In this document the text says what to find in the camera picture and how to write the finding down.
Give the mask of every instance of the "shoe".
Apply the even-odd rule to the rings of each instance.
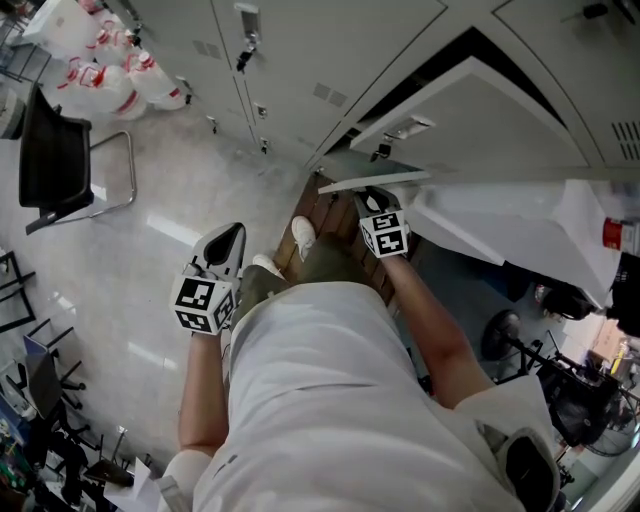
[[[281,279],[284,279],[284,276],[280,273],[280,271],[278,270],[278,267],[276,267],[276,264],[266,254],[256,254],[253,257],[253,264],[258,265],[262,268],[266,268],[273,275],[276,275]]]
[[[299,215],[291,221],[291,233],[298,246],[300,259],[304,261],[309,253],[309,249],[316,241],[316,231],[309,219]]]

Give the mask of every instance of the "person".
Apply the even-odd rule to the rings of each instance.
[[[192,336],[181,451],[165,473],[192,510],[550,509],[559,484],[537,378],[495,386],[411,264],[383,258],[434,400],[361,265],[304,217],[292,232],[298,284],[262,255],[244,271],[228,404],[219,337]]]

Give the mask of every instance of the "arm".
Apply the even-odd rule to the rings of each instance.
[[[465,398],[491,388],[462,329],[433,296],[411,264],[400,256],[380,260],[396,290],[400,311],[420,350],[438,401],[453,409]]]
[[[197,450],[213,457],[228,432],[220,335],[194,334],[180,408],[180,449]]]

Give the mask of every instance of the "white bottle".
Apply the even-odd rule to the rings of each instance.
[[[133,88],[127,72],[119,66],[87,67],[79,83],[97,112],[129,121],[137,119],[146,110],[146,102]]]
[[[102,28],[93,45],[94,57],[103,66],[122,66],[129,53],[129,40],[124,30]]]
[[[185,106],[180,89],[148,52],[142,52],[140,55],[130,54],[125,67],[135,89],[156,108],[176,110]]]
[[[80,57],[69,59],[65,81],[57,86],[58,93],[61,97],[61,105],[72,105],[80,110],[94,111],[91,105],[91,99],[88,97],[85,89],[80,86],[80,76],[85,68],[91,66],[91,63],[82,61]]]

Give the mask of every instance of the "tiled floor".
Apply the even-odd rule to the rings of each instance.
[[[94,126],[94,142],[117,128],[131,131],[137,201],[27,237],[37,212],[18,204],[20,143],[0,141],[0,247],[16,252],[23,271],[37,272],[29,297],[38,320],[53,318],[38,335],[48,340],[75,327],[59,348],[67,366],[82,359],[77,380],[87,390],[78,397],[94,431],[113,446],[122,425],[125,452],[149,452],[162,465],[176,447],[189,341],[169,314],[174,274],[200,235],[231,221],[247,228],[245,262],[273,253],[307,176],[212,135],[191,108]],[[91,210],[126,199],[125,164],[121,141],[95,152]],[[16,314],[9,302],[0,304],[0,322]],[[0,334],[0,367],[22,353],[20,336],[33,326]]]

